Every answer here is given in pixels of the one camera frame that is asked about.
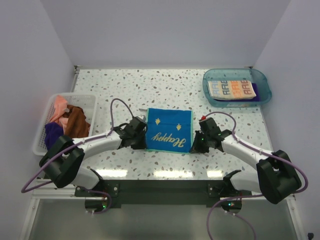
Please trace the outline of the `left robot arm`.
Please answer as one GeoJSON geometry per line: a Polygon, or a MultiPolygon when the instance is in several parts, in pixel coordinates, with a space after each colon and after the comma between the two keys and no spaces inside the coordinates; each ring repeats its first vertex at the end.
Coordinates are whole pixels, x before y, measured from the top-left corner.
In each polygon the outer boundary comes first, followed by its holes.
{"type": "Polygon", "coordinates": [[[146,116],[138,115],[129,123],[114,127],[111,133],[74,139],[61,136],[40,160],[39,166],[57,188],[72,184],[96,197],[103,193],[103,178],[96,170],[82,167],[82,162],[103,152],[127,147],[144,150],[146,131],[146,116]]]}

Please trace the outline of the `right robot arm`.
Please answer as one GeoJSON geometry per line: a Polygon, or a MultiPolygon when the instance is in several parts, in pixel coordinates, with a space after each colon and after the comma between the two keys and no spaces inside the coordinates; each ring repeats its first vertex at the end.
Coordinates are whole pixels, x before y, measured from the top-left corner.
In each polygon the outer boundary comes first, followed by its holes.
{"type": "Polygon", "coordinates": [[[256,171],[249,174],[235,170],[227,174],[222,185],[227,196],[235,196],[239,191],[250,191],[262,194],[272,204],[278,204],[302,187],[297,170],[284,151],[257,149],[232,131],[221,130],[211,117],[203,117],[199,126],[191,153],[205,154],[210,149],[216,149],[238,158],[256,171]]]}

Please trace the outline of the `colourful printed towel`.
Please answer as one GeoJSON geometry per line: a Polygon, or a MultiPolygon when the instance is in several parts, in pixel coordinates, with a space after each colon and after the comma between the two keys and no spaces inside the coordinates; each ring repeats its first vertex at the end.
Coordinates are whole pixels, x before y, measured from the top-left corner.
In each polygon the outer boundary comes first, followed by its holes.
{"type": "Polygon", "coordinates": [[[252,83],[246,79],[208,81],[207,87],[216,100],[251,100],[257,96],[252,83]]]}

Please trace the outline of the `yellow green patterned towel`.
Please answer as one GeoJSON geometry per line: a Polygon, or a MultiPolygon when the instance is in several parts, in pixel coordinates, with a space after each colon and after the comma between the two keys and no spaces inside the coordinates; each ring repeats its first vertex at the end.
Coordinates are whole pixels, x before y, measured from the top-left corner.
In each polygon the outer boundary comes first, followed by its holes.
{"type": "Polygon", "coordinates": [[[193,112],[149,108],[145,140],[148,151],[189,153],[193,144],[193,112]]]}

